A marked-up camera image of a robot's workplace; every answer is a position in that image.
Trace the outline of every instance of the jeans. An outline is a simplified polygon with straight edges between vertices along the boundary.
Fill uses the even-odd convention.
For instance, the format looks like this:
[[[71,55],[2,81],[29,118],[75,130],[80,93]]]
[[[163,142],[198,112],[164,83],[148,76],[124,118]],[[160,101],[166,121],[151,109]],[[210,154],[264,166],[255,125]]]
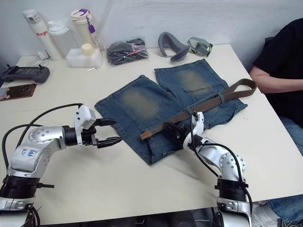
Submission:
[[[267,203],[275,214],[287,222],[303,220],[303,194],[267,200]]]
[[[303,156],[303,129],[288,118],[279,118]],[[272,211],[285,221],[303,219],[303,194],[268,200],[267,203]]]
[[[149,165],[182,149],[182,145],[164,131],[141,140],[143,132],[191,105],[218,96],[228,87],[205,60],[155,69],[155,73],[159,85],[141,75],[95,105],[102,117],[117,121],[114,127],[118,134]],[[246,106],[233,99],[206,111],[205,129],[227,123]]]
[[[286,117],[279,118],[303,156],[303,128]]]

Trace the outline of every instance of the person's arm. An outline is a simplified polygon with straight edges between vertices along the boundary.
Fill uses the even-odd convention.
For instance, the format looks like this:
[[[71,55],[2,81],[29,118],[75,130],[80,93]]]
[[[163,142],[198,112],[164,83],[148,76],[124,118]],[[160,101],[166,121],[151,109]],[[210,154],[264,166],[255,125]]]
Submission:
[[[267,72],[254,66],[250,71],[262,93],[282,93],[303,90],[303,79],[279,79],[271,77]]]

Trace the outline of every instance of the black shirt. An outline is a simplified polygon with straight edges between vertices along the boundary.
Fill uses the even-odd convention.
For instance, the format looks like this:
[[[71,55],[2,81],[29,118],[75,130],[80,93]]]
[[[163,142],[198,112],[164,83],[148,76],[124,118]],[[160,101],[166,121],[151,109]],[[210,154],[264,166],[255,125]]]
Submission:
[[[281,79],[303,79],[303,18],[286,25],[253,63]],[[266,94],[275,112],[303,128],[303,90]]]

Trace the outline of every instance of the white bottle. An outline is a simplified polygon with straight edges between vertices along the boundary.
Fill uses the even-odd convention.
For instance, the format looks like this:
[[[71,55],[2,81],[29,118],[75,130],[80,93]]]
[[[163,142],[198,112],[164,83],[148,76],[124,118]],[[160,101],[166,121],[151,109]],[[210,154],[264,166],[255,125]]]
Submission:
[[[87,20],[90,23],[92,22],[91,13],[87,9],[75,10],[71,13],[71,20],[73,21],[83,44],[91,44],[94,48],[96,48],[96,43],[91,37],[89,25],[87,23]]]
[[[41,44],[44,46],[46,52],[52,60],[58,61],[62,59],[60,52],[53,43],[48,28],[45,22],[40,18],[38,12],[34,9],[28,9],[22,12],[23,16],[30,24],[35,35],[38,37]]]
[[[56,43],[62,56],[65,57],[70,49],[77,48],[77,44],[72,36],[70,29],[65,25],[66,19],[61,21],[49,21],[49,33]]]
[[[81,49],[71,49],[66,59],[71,68],[100,68],[102,65],[102,54],[90,44],[83,44]]]

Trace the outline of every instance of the black remote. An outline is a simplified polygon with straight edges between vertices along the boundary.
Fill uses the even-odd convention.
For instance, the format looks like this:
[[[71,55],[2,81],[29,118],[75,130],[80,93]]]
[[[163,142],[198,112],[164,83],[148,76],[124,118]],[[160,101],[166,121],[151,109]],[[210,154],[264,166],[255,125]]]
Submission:
[[[4,82],[32,79],[37,83],[44,83],[50,74],[49,68],[41,65],[39,67],[7,66],[9,68],[0,75],[0,79]]]

